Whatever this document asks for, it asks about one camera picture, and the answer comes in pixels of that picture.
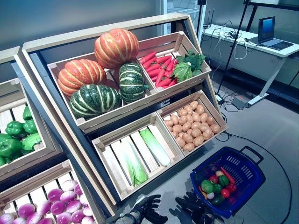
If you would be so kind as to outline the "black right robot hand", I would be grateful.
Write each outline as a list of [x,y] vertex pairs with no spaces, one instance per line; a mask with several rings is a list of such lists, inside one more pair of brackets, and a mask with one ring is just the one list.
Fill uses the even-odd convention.
[[193,191],[187,191],[181,197],[176,197],[176,209],[169,209],[169,212],[177,217],[181,224],[224,224],[224,220],[214,214],[198,199]]

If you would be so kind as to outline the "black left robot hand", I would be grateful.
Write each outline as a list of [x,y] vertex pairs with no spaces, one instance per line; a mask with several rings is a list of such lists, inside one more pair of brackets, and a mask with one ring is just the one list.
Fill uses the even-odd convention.
[[167,216],[159,215],[155,208],[159,207],[161,195],[151,195],[142,199],[138,204],[138,209],[143,218],[146,218],[153,224],[164,224],[168,221]]

